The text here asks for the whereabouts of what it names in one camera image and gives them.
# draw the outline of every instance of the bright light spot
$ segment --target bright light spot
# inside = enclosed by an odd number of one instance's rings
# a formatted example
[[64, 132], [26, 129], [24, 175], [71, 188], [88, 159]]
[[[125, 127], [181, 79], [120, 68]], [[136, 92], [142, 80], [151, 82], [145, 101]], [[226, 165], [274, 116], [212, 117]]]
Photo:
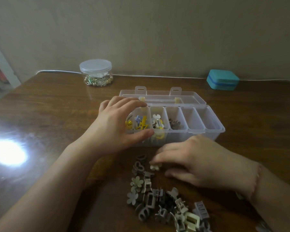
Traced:
[[0, 163], [5, 165], [20, 165], [27, 160], [27, 155], [13, 141], [0, 140]]

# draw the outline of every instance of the white cable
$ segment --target white cable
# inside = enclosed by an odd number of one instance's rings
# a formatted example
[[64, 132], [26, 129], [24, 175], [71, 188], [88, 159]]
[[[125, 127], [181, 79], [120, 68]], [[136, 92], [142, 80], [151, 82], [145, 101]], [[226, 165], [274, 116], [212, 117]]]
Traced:
[[[73, 72], [73, 71], [62, 71], [62, 70], [41, 70], [39, 72], [68, 72], [68, 73], [76, 73], [81, 74], [81, 72]], [[160, 77], [160, 78], [178, 78], [178, 79], [205, 79], [205, 78], [197, 78], [197, 77], [175, 77], [175, 76], [145, 76], [145, 75], [119, 75], [119, 74], [113, 74], [114, 76], [134, 76], [134, 77]], [[241, 81], [290, 81], [290, 79], [257, 79], [257, 80], [241, 80]]]

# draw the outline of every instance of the wooden table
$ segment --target wooden table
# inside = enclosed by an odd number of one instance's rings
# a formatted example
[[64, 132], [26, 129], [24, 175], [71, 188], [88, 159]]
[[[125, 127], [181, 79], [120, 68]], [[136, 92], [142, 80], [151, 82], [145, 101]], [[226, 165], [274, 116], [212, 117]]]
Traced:
[[[39, 73], [0, 100], [0, 139], [22, 146], [28, 155], [20, 166], [0, 164], [0, 217], [31, 187], [98, 115], [99, 104], [121, 89], [197, 92], [214, 110], [226, 132], [217, 142], [263, 163], [290, 184], [290, 82], [241, 81], [235, 91], [212, 90], [204, 79], [115, 76], [112, 85], [86, 86], [78, 74]], [[154, 155], [156, 148], [131, 148], [98, 161], [78, 202], [69, 231], [175, 231], [173, 226], [138, 220], [126, 204], [136, 153]], [[203, 200], [212, 231], [255, 231], [260, 220], [234, 192], [199, 189], [163, 171], [154, 187], [177, 187], [190, 209]]]

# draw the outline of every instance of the turquoise case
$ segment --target turquoise case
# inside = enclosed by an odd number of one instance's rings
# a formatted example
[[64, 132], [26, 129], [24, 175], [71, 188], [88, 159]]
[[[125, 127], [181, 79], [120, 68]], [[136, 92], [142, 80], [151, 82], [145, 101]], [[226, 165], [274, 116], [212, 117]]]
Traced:
[[212, 89], [234, 90], [240, 79], [232, 71], [212, 69], [206, 81]]

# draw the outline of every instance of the hand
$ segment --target hand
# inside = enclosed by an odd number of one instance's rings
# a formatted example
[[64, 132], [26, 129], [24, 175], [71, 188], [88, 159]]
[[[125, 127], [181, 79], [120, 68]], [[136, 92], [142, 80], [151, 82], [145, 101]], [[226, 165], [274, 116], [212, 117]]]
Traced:
[[100, 156], [122, 151], [144, 141], [151, 137], [154, 131], [145, 129], [127, 134], [125, 121], [134, 109], [146, 106], [145, 102], [137, 98], [119, 96], [102, 102], [98, 117], [78, 141]]
[[198, 187], [225, 188], [249, 195], [258, 163], [233, 153], [209, 138], [197, 135], [181, 143], [164, 145], [150, 164], [176, 163], [185, 169], [172, 168], [167, 177]]

